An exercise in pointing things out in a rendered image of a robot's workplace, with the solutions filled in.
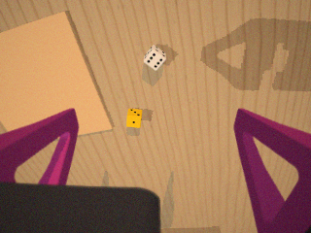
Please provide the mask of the orange mat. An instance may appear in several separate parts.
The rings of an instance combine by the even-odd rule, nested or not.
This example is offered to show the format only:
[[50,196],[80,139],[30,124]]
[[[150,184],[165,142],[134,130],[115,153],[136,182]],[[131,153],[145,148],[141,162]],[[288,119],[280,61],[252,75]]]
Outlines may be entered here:
[[76,110],[79,133],[113,129],[67,12],[0,33],[0,121],[9,131]]

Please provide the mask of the yellow die with black pips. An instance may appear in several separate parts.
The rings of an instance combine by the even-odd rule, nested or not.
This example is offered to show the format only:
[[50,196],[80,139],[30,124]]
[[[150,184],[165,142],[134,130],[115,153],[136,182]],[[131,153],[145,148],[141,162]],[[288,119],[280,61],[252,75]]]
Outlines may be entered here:
[[142,110],[128,109],[127,113],[127,127],[141,127]]

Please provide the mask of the white dice with black pips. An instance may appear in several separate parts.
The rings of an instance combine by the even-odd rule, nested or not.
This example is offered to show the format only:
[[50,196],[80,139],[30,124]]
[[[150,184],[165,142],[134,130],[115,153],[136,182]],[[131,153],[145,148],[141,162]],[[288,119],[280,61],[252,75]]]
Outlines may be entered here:
[[152,45],[152,47],[144,55],[144,62],[156,71],[165,60],[165,52],[160,50],[155,45]]

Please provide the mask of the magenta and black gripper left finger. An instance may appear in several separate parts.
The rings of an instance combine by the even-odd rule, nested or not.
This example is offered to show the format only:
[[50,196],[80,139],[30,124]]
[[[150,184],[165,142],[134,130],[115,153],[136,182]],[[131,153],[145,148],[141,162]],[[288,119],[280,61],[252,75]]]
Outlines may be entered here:
[[76,111],[68,109],[0,134],[0,182],[16,183],[17,167],[60,137],[50,164],[38,183],[66,185],[78,132]]

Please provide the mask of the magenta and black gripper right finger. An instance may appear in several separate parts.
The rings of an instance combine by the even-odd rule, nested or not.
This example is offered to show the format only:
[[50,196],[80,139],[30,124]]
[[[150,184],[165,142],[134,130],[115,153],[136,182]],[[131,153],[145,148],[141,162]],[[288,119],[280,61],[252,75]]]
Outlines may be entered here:
[[[245,109],[237,111],[234,133],[258,233],[305,233],[311,226],[311,134]],[[253,137],[296,168],[298,181],[287,200]]]

